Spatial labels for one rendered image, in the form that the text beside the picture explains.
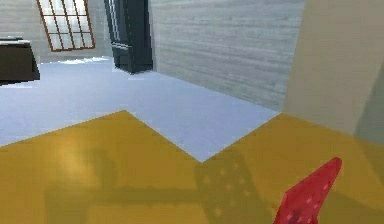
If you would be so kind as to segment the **dark grey tall cupboard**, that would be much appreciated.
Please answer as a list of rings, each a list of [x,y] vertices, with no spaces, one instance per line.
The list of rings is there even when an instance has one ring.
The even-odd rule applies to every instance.
[[[104,0],[114,64],[130,74],[153,69],[148,0]]]

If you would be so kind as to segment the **brown framed window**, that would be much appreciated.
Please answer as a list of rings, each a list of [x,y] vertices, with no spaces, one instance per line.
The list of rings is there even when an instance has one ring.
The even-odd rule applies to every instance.
[[[52,52],[95,48],[87,0],[35,0]]]

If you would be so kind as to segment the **dark brown cabinet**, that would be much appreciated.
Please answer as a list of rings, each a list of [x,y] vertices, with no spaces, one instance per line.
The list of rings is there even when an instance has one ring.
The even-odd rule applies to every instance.
[[[31,42],[20,36],[0,37],[0,86],[39,79]]]

